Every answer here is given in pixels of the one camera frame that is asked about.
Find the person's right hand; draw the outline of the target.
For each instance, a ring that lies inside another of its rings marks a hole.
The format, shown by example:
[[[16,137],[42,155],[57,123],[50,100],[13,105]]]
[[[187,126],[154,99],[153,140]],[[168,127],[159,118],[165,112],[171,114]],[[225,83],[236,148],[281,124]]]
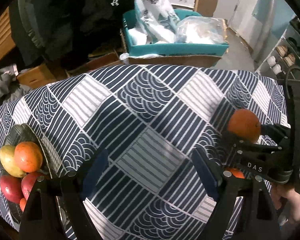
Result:
[[[282,206],[281,198],[285,198],[290,204],[288,221],[293,224],[300,223],[300,194],[290,185],[271,185],[270,196],[276,210]]]

